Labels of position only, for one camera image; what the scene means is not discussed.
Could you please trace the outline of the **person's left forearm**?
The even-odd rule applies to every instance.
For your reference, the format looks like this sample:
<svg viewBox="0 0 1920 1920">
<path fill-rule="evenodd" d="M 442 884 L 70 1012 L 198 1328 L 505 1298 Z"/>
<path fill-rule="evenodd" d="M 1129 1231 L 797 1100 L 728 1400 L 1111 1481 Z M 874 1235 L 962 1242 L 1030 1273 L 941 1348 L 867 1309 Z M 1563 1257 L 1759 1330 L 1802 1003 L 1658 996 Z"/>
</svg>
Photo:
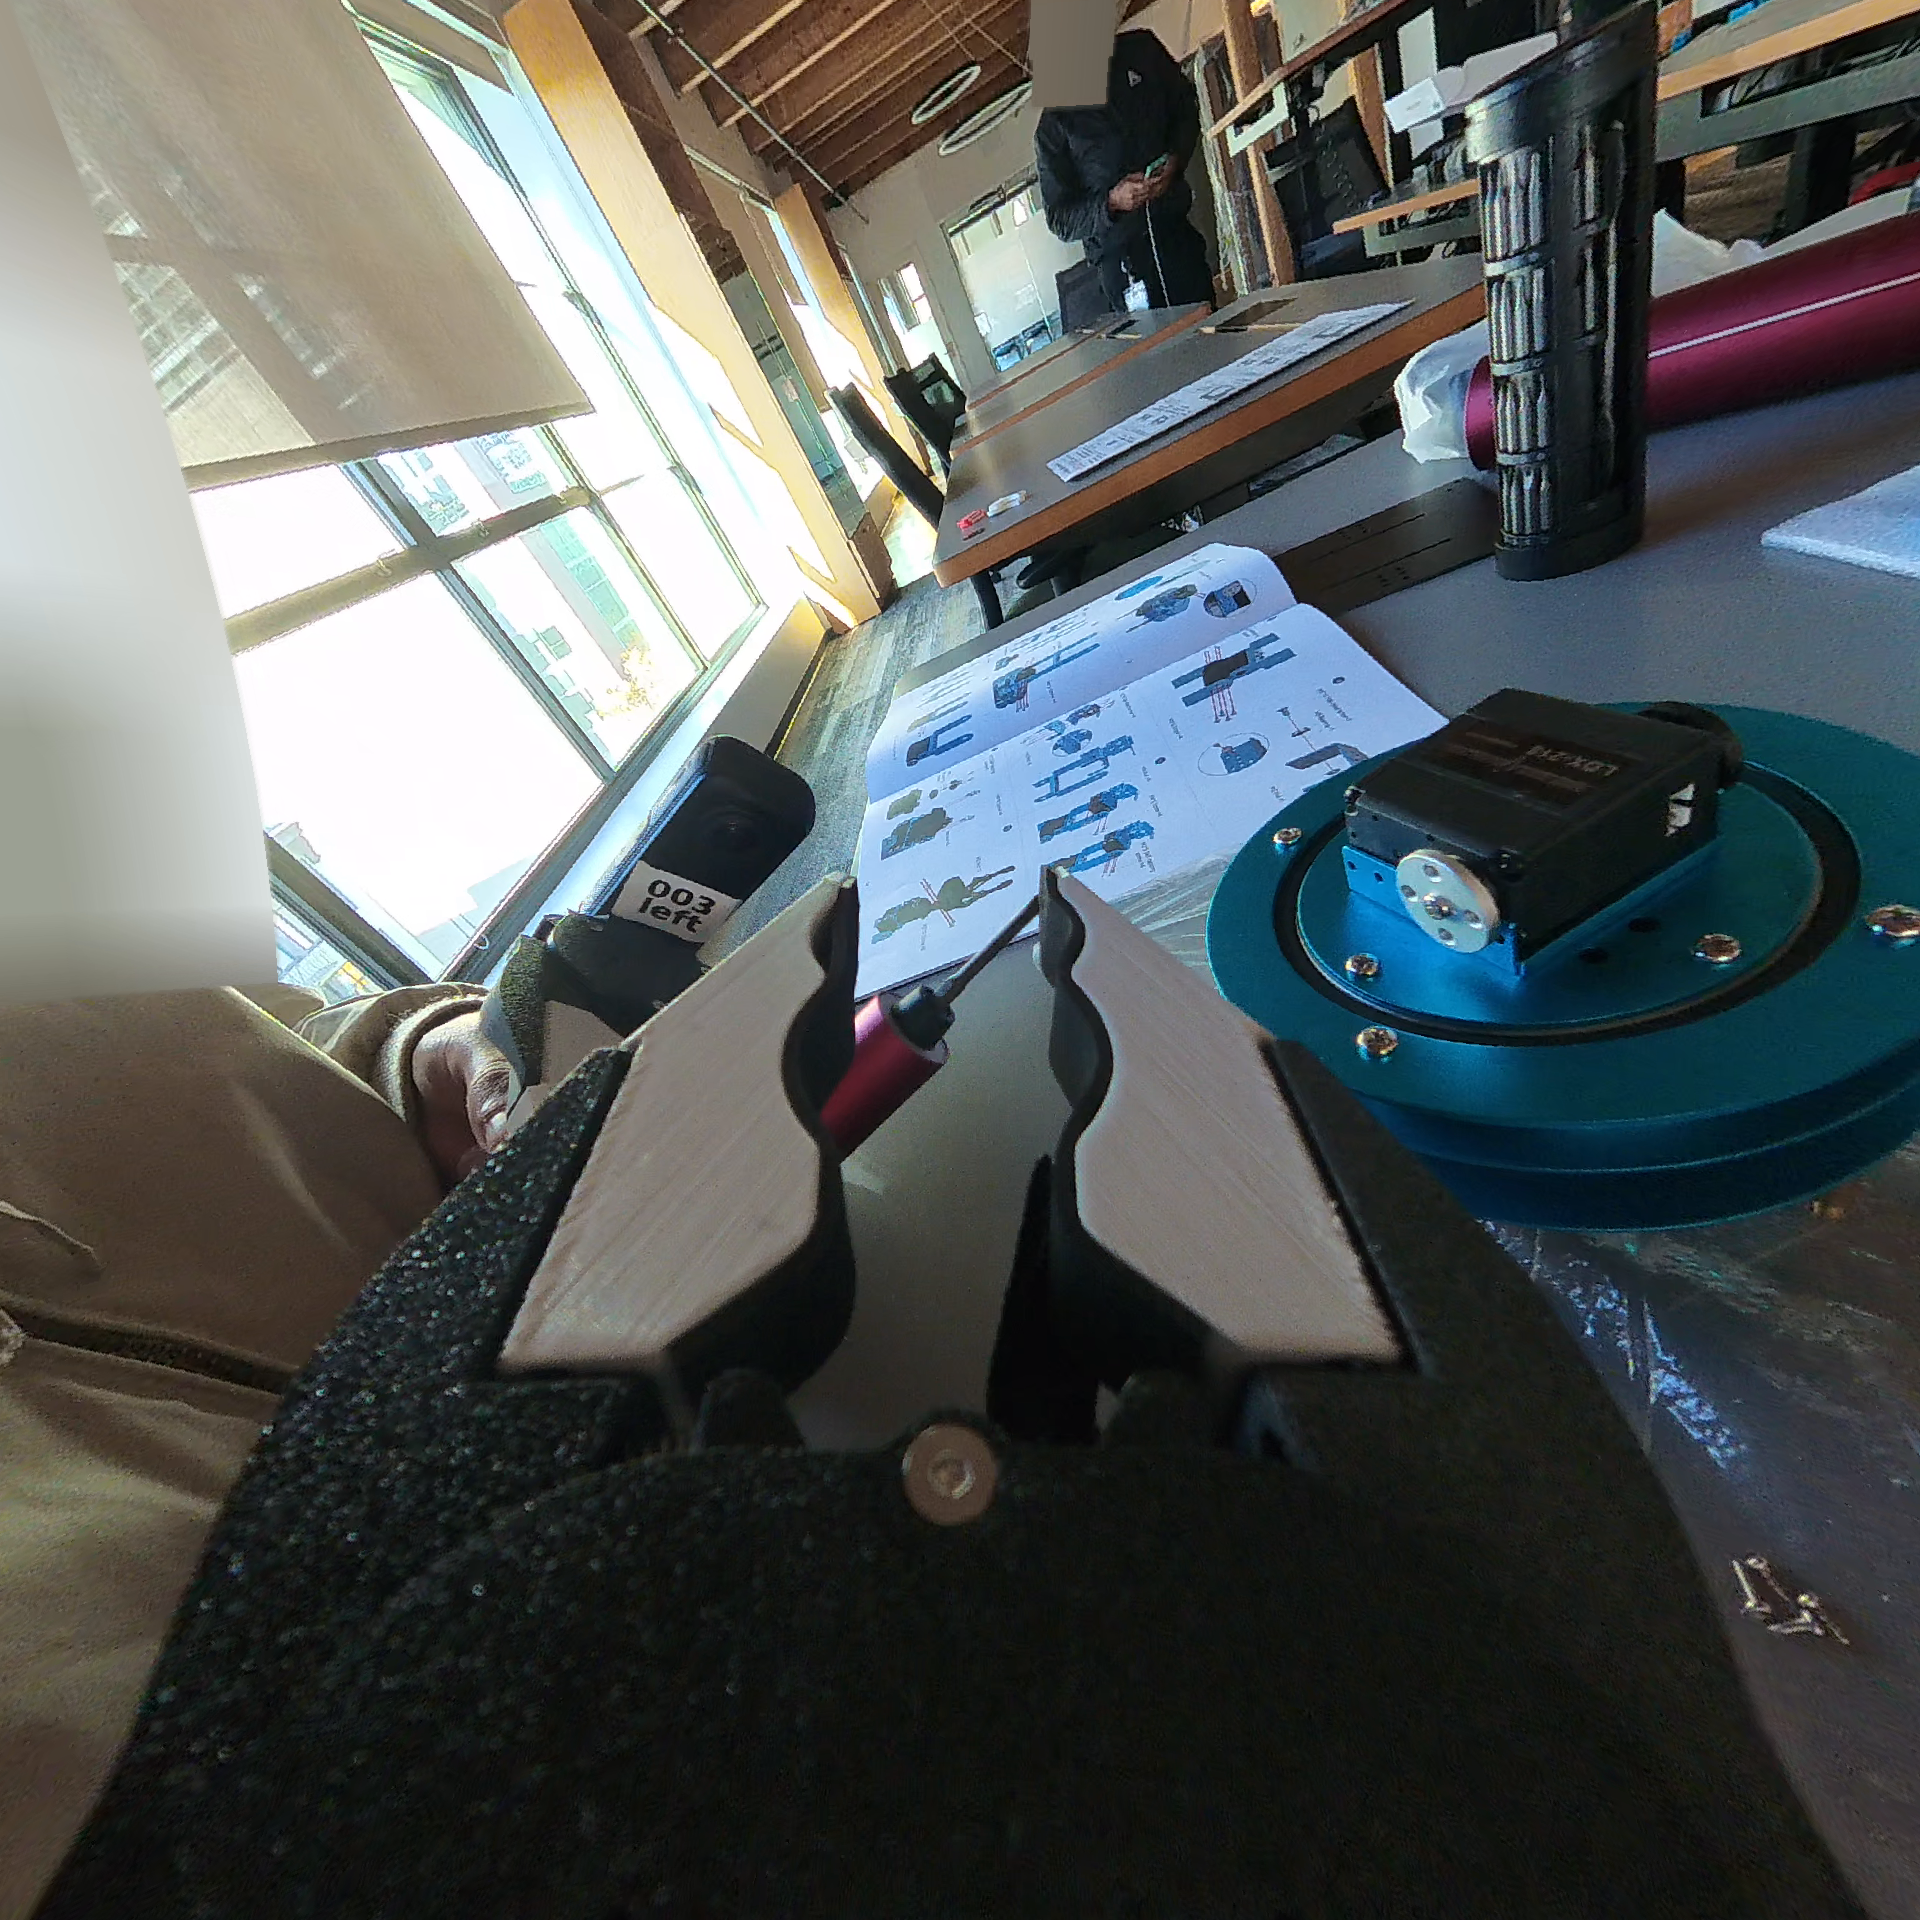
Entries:
<svg viewBox="0 0 1920 1920">
<path fill-rule="evenodd" d="M 456 986 L 5 1006 L 4 1303 L 290 1373 L 437 1206 L 415 1052 Z"/>
</svg>

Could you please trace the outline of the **maroon metal cylinder case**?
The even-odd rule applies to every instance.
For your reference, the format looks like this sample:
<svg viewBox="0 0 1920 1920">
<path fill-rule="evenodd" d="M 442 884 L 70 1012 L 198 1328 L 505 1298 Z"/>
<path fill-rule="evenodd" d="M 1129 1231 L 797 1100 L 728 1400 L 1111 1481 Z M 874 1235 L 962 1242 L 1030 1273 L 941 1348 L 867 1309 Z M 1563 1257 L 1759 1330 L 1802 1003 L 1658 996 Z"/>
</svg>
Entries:
<svg viewBox="0 0 1920 1920">
<path fill-rule="evenodd" d="M 1915 367 L 1917 216 L 1861 210 L 1883 218 L 1651 299 L 1648 430 Z"/>
</svg>

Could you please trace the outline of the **wooden shelving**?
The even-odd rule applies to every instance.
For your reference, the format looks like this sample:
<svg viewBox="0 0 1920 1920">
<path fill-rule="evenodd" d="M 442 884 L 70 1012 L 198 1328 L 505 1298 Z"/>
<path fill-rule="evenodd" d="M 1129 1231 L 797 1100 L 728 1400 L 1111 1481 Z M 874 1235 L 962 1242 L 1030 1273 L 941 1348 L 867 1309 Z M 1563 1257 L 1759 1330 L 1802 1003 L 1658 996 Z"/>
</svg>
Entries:
<svg viewBox="0 0 1920 1920">
<path fill-rule="evenodd" d="M 1848 200 L 1858 131 L 1915 99 L 1914 1 L 1689 3 L 1689 23 L 1663 50 L 1656 99 L 1656 200 L 1679 218 L 1685 162 L 1744 141 L 1787 136 L 1787 227 Z M 1232 150 L 1256 133 L 1291 133 L 1306 157 L 1309 111 L 1329 77 L 1380 51 L 1399 80 L 1397 35 L 1429 3 L 1368 3 L 1278 71 L 1248 86 L 1213 123 Z"/>
</svg>

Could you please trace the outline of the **white instruction booklet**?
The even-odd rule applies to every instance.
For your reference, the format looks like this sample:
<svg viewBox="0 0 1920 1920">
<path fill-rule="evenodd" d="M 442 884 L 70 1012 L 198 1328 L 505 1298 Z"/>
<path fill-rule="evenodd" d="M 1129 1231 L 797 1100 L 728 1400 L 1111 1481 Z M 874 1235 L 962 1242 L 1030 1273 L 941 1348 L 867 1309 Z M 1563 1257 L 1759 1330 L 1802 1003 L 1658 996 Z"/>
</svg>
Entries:
<svg viewBox="0 0 1920 1920">
<path fill-rule="evenodd" d="M 855 990 L 965 961 L 1044 866 L 1117 900 L 1442 722 L 1252 545 L 994 632 L 900 692 L 872 739 Z"/>
</svg>

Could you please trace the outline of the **black office chair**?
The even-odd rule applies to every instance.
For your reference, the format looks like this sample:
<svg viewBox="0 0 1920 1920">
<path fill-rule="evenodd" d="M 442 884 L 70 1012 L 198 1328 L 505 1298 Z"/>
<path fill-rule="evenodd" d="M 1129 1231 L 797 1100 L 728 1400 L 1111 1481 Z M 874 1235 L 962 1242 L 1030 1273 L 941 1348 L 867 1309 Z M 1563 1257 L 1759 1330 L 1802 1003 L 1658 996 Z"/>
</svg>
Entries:
<svg viewBox="0 0 1920 1920">
<path fill-rule="evenodd" d="M 903 443 L 875 417 L 862 390 L 854 383 L 828 390 L 830 401 L 852 440 L 880 468 L 895 491 L 927 523 L 938 523 L 947 502 L 939 481 L 922 469 Z"/>
</svg>

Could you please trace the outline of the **person's beige clothing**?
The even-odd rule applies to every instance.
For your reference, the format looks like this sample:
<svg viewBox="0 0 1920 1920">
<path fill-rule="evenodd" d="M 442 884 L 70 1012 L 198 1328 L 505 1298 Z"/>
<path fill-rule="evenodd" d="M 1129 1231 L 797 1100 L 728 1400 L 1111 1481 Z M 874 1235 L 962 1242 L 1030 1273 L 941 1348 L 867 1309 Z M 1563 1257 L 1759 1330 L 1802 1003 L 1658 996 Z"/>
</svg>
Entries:
<svg viewBox="0 0 1920 1920">
<path fill-rule="evenodd" d="M 277 1387 L 180 1362 L 296 1370 L 352 1290 L 156 1296 L 102 1307 L 11 1293 L 52 1319 L 4 1364 L 2 1907 L 32 1915 L 111 1773 L 180 1591 Z"/>
</svg>

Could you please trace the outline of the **grey desk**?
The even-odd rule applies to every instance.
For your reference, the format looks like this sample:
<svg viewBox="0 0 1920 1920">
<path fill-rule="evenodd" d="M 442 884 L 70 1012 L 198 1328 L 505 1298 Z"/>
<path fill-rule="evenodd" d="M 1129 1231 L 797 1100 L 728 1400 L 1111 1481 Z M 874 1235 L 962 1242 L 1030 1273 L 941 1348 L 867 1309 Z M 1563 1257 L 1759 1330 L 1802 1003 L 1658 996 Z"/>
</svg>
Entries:
<svg viewBox="0 0 1920 1920">
<path fill-rule="evenodd" d="M 1915 464 L 1915 376 L 1659 433 L 1644 539 L 1524 588 L 1483 561 L 1355 612 L 1429 706 L 1508 685 L 1573 699 L 1779 707 L 1915 747 L 1915 584 L 1769 549 L 1763 530 Z M 857 1301 L 797 1394 L 817 1443 L 983 1403 L 1000 1293 L 1063 1104 L 1031 941 L 958 1003 L 954 1058 L 847 1167 Z M 1659 1469 L 1742 1674 L 1810 1797 L 1915 1813 L 1915 1148 L 1795 1209 L 1671 1233 L 1496 1225 Z M 1815 1594 L 1850 1643 L 1739 1612 Z"/>
</svg>

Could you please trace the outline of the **long white paper sheet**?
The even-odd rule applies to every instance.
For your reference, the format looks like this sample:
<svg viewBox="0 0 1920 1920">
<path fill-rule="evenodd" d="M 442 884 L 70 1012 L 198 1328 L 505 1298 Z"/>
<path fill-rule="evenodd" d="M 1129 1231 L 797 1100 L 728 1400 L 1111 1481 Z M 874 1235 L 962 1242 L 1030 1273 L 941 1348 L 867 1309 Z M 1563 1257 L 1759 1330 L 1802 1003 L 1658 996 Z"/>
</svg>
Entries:
<svg viewBox="0 0 1920 1920">
<path fill-rule="evenodd" d="M 1399 313 L 1406 305 L 1406 299 L 1382 299 L 1314 313 L 1274 334 L 1257 347 L 1248 347 L 1226 366 L 1206 372 L 1169 394 L 1151 399 L 1091 440 L 1050 458 L 1046 468 L 1068 484 L 1080 481 L 1096 468 L 1113 464 L 1136 448 L 1185 425 L 1190 419 L 1198 419 L 1248 388 L 1288 372 L 1347 336 Z"/>
</svg>

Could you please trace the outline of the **person's left hand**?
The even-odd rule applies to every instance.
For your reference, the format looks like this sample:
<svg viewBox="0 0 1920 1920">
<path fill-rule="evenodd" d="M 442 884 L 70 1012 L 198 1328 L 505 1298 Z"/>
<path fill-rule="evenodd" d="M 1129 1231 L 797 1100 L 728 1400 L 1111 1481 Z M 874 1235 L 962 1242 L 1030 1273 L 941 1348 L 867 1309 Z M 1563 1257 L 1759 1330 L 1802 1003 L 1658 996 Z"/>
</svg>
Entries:
<svg viewBox="0 0 1920 1920">
<path fill-rule="evenodd" d="M 477 1012 L 434 1024 L 413 1043 L 408 1085 L 413 1131 L 442 1188 L 453 1188 L 501 1144 L 513 1105 L 513 1069 Z"/>
</svg>

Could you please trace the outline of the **white plastic bag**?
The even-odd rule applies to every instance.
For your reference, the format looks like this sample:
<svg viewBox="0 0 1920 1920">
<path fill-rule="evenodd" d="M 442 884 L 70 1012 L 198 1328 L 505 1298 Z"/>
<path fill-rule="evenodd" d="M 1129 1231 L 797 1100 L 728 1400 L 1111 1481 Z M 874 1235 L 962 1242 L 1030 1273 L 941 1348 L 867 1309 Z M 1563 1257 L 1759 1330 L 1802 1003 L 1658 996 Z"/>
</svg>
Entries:
<svg viewBox="0 0 1920 1920">
<path fill-rule="evenodd" d="M 1393 382 L 1404 452 L 1419 464 L 1464 460 L 1468 396 L 1476 367 L 1487 358 L 1485 320 L 1414 352 Z"/>
</svg>

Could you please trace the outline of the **red electric screwdriver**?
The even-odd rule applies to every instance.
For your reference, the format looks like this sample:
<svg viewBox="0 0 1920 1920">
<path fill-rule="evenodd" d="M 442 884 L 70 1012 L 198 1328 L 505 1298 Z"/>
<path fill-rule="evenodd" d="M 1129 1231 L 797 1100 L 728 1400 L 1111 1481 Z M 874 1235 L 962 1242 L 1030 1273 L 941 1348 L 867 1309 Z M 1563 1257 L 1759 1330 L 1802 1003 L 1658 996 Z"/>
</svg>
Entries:
<svg viewBox="0 0 1920 1920">
<path fill-rule="evenodd" d="M 941 984 L 905 993 L 880 992 L 854 1016 L 854 1055 L 822 1107 L 840 1155 L 852 1155 L 875 1129 L 947 1064 L 954 1006 L 995 953 L 1012 945 L 1042 909 L 1034 896 L 972 960 Z"/>
</svg>

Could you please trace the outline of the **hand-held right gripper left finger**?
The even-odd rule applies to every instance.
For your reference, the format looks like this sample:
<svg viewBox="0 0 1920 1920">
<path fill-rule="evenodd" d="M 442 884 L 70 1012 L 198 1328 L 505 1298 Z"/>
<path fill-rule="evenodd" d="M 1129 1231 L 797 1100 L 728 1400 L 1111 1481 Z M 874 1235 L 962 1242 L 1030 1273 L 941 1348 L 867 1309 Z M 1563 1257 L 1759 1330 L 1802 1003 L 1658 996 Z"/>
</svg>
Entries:
<svg viewBox="0 0 1920 1920">
<path fill-rule="evenodd" d="M 747 1367 L 794 1389 L 854 1303 L 841 1153 L 854 881 L 828 876 L 623 1041 L 628 1065 L 501 1341 L 501 1373 Z"/>
</svg>

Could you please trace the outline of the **large window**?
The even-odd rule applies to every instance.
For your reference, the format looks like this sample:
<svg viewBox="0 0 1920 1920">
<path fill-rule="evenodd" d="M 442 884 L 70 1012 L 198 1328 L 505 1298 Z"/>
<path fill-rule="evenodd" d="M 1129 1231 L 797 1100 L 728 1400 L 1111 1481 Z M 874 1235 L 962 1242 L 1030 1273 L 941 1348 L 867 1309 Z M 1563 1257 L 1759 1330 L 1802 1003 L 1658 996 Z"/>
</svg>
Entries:
<svg viewBox="0 0 1920 1920">
<path fill-rule="evenodd" d="M 398 106 L 587 409 L 195 491 L 275 876 L 281 980 L 352 917 L 476 957 L 634 816 L 803 612 L 721 425 L 736 397 L 618 254 L 521 75 L 356 5 Z"/>
</svg>

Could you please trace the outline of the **beige window blind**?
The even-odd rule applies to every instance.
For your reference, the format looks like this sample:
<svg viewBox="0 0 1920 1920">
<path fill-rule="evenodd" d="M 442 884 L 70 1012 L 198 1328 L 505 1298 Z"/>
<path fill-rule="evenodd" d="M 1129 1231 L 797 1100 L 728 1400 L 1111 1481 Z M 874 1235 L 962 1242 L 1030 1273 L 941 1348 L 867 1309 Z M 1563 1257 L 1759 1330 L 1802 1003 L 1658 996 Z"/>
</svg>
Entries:
<svg viewBox="0 0 1920 1920">
<path fill-rule="evenodd" d="M 341 3 L 13 11 L 191 489 L 587 409 Z"/>
</svg>

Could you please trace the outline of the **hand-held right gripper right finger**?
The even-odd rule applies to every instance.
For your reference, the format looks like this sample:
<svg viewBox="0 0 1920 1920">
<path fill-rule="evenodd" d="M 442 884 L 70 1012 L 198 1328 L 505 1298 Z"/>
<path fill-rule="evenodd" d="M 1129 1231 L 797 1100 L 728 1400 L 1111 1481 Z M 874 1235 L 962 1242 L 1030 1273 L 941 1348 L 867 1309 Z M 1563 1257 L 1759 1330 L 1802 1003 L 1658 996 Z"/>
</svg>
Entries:
<svg viewBox="0 0 1920 1920">
<path fill-rule="evenodd" d="M 1063 870 L 1042 876 L 1040 922 L 1068 1346 L 1101 1380 L 1399 1362 L 1259 1025 Z"/>
</svg>

